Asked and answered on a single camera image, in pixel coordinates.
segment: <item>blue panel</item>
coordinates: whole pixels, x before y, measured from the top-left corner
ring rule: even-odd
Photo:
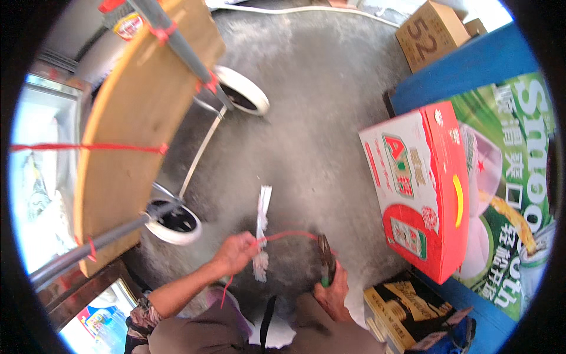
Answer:
[[[470,40],[417,71],[396,87],[396,115],[458,93],[539,70],[529,45],[514,23]]]
[[[470,316],[477,321],[477,327],[469,354],[497,353],[517,325],[514,320],[454,278],[438,285],[424,273],[418,270],[415,273],[457,310],[474,306]]]

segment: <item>hand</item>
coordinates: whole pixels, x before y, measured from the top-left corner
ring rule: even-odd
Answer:
[[[256,238],[249,232],[232,235],[224,241],[210,261],[221,277],[240,273],[259,252]]]
[[[344,306],[348,290],[348,272],[338,261],[336,261],[336,274],[332,284],[328,288],[324,288],[320,283],[315,285],[315,299],[335,322],[354,321]]]

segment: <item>concrete floor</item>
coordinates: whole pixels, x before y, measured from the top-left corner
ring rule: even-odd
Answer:
[[[274,2],[272,8],[304,2]],[[269,7],[271,2],[246,4]],[[349,272],[346,306],[364,325],[363,290],[408,266],[385,244],[357,133],[387,119],[383,91],[410,74],[396,29],[330,12],[274,16],[221,10],[213,18],[227,47],[219,64],[255,82],[271,108],[263,118],[229,112],[212,137],[185,194],[188,207],[204,222],[202,238],[180,247],[145,232],[124,260],[152,288],[193,271],[230,233],[254,232],[260,185],[272,185],[266,234],[325,233]],[[178,192],[213,119],[191,107],[158,182]],[[254,322],[261,321],[267,299],[278,295],[276,321],[284,323],[294,298],[320,279],[320,261],[315,243],[301,236],[270,242],[267,252],[267,283],[254,280],[250,265],[234,277],[230,291]],[[202,310],[200,296],[183,313]],[[292,331],[274,325],[268,345],[284,344],[290,336]]]

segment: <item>curved wooden board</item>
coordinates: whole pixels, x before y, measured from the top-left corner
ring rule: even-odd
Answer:
[[[202,0],[169,0],[164,10],[211,68],[224,42]],[[169,144],[196,93],[197,77],[169,46],[160,46],[147,26],[128,44],[98,93],[84,144],[144,147]],[[133,221],[145,210],[162,155],[124,150],[81,150],[74,203],[79,244]],[[97,251],[97,262],[81,261],[90,277],[139,241],[139,231]]]

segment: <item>wheel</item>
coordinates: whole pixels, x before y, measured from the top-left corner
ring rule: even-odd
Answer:
[[[220,87],[236,108],[255,116],[267,113],[269,100],[256,84],[225,66],[216,65],[215,74]]]
[[[170,203],[164,199],[153,200],[153,206]],[[203,228],[198,217],[186,206],[181,206],[145,226],[158,238],[173,245],[188,245],[202,234]]]

